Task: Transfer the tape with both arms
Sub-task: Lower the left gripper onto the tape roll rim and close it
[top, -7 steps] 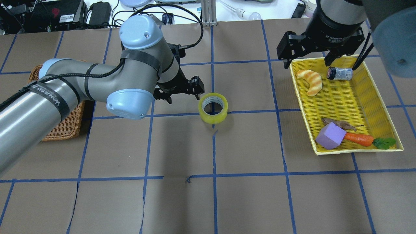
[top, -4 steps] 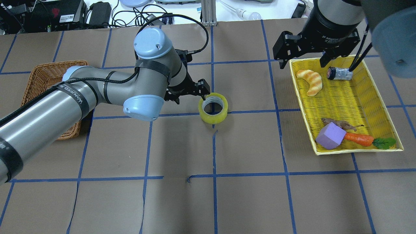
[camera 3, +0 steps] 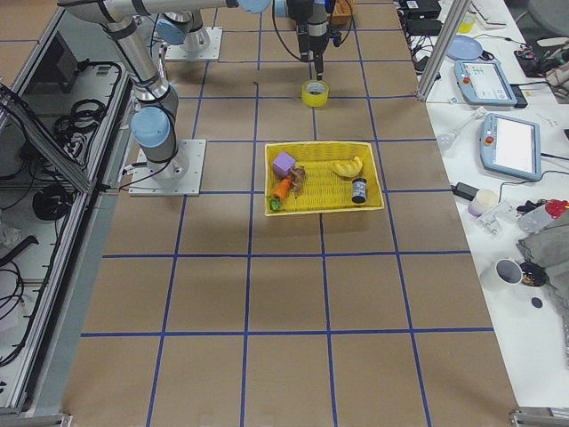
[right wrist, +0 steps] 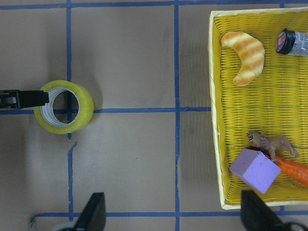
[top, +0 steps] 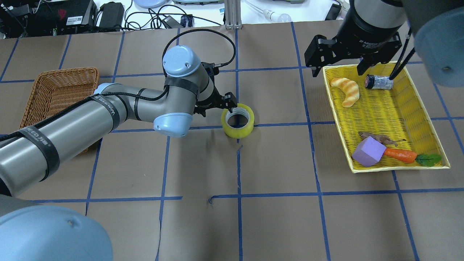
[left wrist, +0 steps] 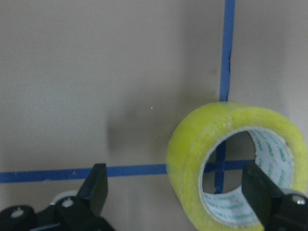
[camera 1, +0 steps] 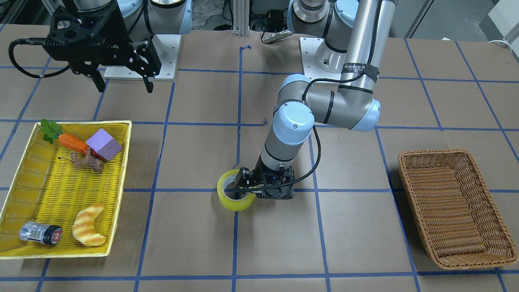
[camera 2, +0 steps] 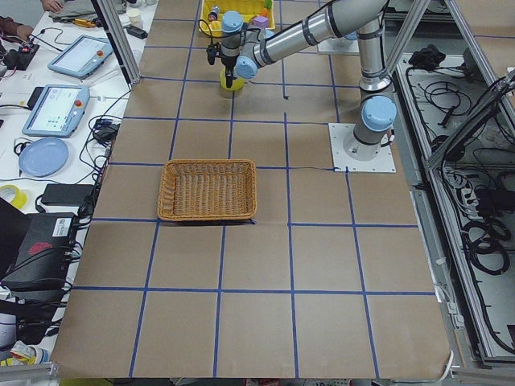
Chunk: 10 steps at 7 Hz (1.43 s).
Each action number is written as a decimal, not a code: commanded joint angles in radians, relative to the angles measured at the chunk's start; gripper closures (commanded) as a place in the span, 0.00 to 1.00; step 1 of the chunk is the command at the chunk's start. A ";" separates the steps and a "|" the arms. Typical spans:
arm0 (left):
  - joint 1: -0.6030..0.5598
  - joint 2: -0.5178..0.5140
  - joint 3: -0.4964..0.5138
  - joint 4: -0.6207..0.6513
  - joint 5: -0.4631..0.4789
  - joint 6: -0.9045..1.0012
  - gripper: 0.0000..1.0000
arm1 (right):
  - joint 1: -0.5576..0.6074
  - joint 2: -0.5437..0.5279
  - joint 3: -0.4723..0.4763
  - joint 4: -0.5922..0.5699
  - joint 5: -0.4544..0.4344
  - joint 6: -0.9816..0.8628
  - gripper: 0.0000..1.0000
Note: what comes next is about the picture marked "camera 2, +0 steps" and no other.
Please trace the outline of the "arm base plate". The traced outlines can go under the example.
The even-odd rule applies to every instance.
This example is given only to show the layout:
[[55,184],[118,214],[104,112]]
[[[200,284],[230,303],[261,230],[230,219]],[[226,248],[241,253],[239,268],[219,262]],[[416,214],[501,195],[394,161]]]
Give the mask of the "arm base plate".
[[359,46],[356,39],[336,38],[327,39],[317,45],[319,54],[325,55],[359,55]]
[[329,123],[333,169],[338,172],[395,173],[390,145],[384,136],[379,144],[364,145],[354,136],[355,124]]

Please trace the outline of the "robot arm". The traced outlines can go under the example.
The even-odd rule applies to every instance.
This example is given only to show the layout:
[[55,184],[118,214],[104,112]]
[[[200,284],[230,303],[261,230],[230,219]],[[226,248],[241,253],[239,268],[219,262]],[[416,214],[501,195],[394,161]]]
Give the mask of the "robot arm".
[[392,80],[385,61],[385,1],[330,1],[275,35],[244,22],[235,10],[221,20],[220,42],[211,42],[207,60],[220,60],[227,85],[254,78],[258,70],[328,40],[355,42],[360,58],[360,118],[350,139],[350,153],[381,146],[397,116]]

